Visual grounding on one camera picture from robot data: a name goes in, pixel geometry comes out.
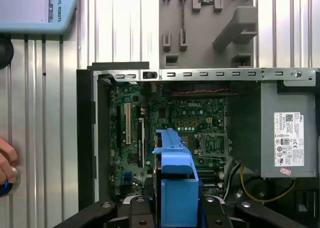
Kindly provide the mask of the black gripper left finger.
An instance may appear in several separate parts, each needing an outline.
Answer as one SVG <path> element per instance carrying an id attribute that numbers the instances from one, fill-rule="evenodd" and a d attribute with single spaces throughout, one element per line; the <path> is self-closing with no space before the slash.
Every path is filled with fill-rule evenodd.
<path id="1" fill-rule="evenodd" d="M 150 200 L 138 196 L 118 206 L 98 201 L 56 225 L 57 228 L 152 228 Z"/>

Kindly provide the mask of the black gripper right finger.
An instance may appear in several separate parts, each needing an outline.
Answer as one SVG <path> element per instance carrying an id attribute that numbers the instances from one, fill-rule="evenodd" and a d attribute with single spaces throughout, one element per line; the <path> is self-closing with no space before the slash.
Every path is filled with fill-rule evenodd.
<path id="1" fill-rule="evenodd" d="M 303 225 L 255 201 L 227 204 L 216 196 L 201 198 L 203 228 L 301 228 Z"/>

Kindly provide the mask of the person's hand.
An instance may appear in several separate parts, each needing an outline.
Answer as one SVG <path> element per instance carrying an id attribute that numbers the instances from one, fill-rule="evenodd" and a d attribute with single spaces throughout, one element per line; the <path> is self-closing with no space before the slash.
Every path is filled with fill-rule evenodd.
<path id="1" fill-rule="evenodd" d="M 13 166 L 18 160 L 15 149 L 4 139 L 0 139 L 0 184 L 4 185 L 6 181 L 14 183 L 16 175 Z"/>

